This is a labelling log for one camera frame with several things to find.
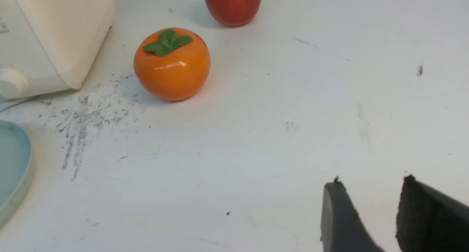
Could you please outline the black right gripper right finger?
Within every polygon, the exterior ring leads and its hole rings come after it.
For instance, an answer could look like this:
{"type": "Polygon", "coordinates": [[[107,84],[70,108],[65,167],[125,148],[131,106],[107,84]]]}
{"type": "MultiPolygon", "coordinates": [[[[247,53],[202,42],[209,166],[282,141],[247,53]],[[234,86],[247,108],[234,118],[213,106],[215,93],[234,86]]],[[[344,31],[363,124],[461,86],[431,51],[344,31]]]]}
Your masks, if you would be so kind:
{"type": "Polygon", "coordinates": [[[404,177],[396,239],[402,252],[467,252],[469,207],[413,175],[404,177]]]}

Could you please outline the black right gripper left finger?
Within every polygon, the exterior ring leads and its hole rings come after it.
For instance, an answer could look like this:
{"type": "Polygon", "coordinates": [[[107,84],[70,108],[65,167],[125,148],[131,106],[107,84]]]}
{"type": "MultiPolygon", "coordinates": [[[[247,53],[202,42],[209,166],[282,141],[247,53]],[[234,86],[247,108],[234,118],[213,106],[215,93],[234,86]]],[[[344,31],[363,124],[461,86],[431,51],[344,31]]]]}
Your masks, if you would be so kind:
{"type": "Polygon", "coordinates": [[[324,252],[382,252],[366,230],[339,177],[324,185],[321,213],[324,252]]]}

